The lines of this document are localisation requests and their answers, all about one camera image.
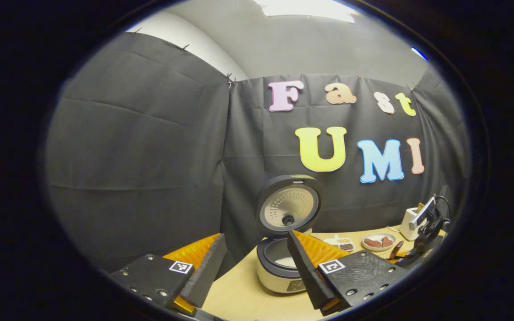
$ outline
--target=rice cooker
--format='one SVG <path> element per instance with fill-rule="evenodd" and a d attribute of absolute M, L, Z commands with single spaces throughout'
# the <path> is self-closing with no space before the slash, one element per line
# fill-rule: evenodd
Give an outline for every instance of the rice cooker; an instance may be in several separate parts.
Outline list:
<path fill-rule="evenodd" d="M 257 225 L 267 239 L 257 245 L 257 276 L 267 289 L 298 293 L 305 289 L 287 247 L 288 231 L 312 228 L 322 207 L 322 184 L 307 175 L 282 175 L 259 192 Z"/>

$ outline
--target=white plate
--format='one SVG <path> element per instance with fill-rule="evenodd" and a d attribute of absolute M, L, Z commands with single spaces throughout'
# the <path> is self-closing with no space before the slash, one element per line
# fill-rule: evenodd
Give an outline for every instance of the white plate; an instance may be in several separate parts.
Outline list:
<path fill-rule="evenodd" d="M 388 236 L 388 238 L 392 240 L 392 245 L 386 246 L 386 247 L 372 247 L 372 246 L 370 246 L 370 245 L 368 245 L 368 244 L 366 244 L 364 242 L 365 239 L 377 240 L 378 242 L 382 242 L 382 238 L 384 236 Z M 388 250 L 388 248 L 391 248 L 392 246 L 394 246 L 395 243 L 396 243 L 396 236 L 393 236 L 392 234 L 388 234 L 388 233 L 369 234 L 369 235 L 366 235 L 362 239 L 362 246 L 364 246 L 365 248 L 369 249 L 370 251 L 384 251 L 384 250 Z"/>

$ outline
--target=white wall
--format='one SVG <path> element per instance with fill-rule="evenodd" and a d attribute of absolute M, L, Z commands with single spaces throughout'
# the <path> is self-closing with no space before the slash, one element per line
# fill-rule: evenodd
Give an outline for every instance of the white wall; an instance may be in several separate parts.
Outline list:
<path fill-rule="evenodd" d="M 158 12 L 127 31 L 134 32 L 138 29 L 138 33 L 164 39 L 179 47 L 189 44 L 187 51 L 200 57 L 224 75 L 231 73 L 231 79 L 237 77 L 238 81 L 248 79 L 245 72 L 220 45 L 198 27 L 175 14 Z"/>

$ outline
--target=blue letter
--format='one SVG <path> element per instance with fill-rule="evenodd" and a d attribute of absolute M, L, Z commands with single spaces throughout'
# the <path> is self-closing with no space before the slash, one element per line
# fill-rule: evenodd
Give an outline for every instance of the blue letter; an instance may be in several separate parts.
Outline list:
<path fill-rule="evenodd" d="M 384 148 L 384 154 L 380 153 L 373 140 L 361 140 L 358 142 L 358 147 L 362 150 L 365 161 L 365 173 L 361 177 L 362 183 L 374 183 L 376 181 L 373 167 L 376 168 L 381 181 L 384 180 L 388 168 L 390 169 L 390 172 L 388 172 L 390 181 L 404 178 L 402 163 L 400 162 L 399 140 L 388 140 Z"/>

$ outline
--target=ceiling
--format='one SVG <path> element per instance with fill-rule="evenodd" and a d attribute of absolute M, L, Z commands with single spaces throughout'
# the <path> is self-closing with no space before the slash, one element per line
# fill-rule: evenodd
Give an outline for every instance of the ceiling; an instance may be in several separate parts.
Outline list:
<path fill-rule="evenodd" d="M 213 38 L 249 78 L 350 74 L 412 87 L 428 65 L 410 43 L 361 10 L 354 24 L 313 16 L 269 18 L 253 0 L 187 0 L 166 11 Z"/>

